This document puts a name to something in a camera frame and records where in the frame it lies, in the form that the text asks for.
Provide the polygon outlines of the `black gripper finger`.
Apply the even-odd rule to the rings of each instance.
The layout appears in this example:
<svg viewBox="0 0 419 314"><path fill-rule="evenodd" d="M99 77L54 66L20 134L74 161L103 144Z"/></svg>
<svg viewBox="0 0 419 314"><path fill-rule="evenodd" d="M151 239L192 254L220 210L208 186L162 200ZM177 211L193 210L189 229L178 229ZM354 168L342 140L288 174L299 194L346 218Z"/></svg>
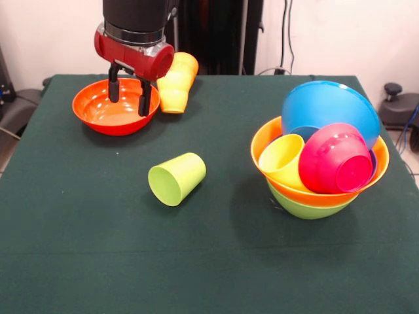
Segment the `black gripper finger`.
<svg viewBox="0 0 419 314"><path fill-rule="evenodd" d="M109 100L113 103L119 101L119 71L120 65L118 65L117 63L112 63L108 71L108 94Z"/></svg>
<svg viewBox="0 0 419 314"><path fill-rule="evenodd" d="M138 114L148 116L151 103L151 82L144 78L138 78L141 85L142 94L139 97Z"/></svg>

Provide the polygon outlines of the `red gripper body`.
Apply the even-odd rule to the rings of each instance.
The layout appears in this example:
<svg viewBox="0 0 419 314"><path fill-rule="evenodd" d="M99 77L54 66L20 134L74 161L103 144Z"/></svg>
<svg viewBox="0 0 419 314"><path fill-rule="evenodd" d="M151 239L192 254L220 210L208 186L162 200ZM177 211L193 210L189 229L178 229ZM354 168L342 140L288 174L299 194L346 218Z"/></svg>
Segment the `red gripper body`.
<svg viewBox="0 0 419 314"><path fill-rule="evenodd" d="M173 46L165 42L165 37L154 46L132 46L107 36L103 23L96 29L94 47L101 58L150 81L166 75L175 54Z"/></svg>

